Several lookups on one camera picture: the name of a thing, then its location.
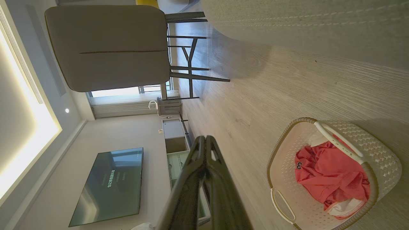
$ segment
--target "ceiling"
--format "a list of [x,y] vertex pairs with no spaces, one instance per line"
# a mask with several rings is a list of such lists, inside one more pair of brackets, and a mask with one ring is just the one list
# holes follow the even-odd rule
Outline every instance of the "ceiling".
[[[3,185],[8,182],[10,186],[0,190],[0,229],[5,228],[53,157],[84,120],[49,42],[44,12],[55,5],[54,0],[0,0],[23,58],[18,59],[10,35],[2,26],[0,179]],[[32,75],[34,83],[30,83],[28,75]],[[33,93],[35,86],[44,103],[39,103]]]

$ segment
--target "dining chair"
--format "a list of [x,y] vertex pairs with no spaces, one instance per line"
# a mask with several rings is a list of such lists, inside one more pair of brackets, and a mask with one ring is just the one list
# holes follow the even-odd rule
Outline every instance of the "dining chair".
[[[199,39],[168,36],[167,23],[204,22],[203,12],[164,14],[147,5],[75,5],[45,11],[51,44],[67,85],[90,92],[165,83],[170,77],[230,81],[192,74],[193,54]],[[167,38],[193,39],[188,66],[170,66]],[[172,70],[187,70],[176,73]]]

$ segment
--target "white cloth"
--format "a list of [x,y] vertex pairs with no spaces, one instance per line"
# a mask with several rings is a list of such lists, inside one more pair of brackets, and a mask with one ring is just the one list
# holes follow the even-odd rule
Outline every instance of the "white cloth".
[[326,212],[328,214],[337,217],[338,219],[345,219],[356,213],[362,206],[364,206],[365,201],[360,201],[355,198],[335,203],[330,206]]
[[153,230],[153,226],[150,223],[142,223],[131,230]]

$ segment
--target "clothing logo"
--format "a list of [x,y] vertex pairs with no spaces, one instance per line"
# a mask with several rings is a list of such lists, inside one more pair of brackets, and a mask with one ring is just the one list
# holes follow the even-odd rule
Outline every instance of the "clothing logo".
[[295,168],[298,169],[298,170],[300,170],[302,166],[303,166],[303,163],[298,162],[298,163],[297,163],[297,166],[296,166]]

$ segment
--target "curtain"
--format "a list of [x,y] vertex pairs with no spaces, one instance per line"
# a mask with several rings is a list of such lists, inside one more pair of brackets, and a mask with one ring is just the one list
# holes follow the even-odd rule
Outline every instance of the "curtain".
[[[168,98],[178,98],[179,90],[168,90]],[[148,108],[150,101],[162,97],[160,91],[135,95],[90,97],[90,105],[95,118],[129,115],[155,114],[157,110]]]

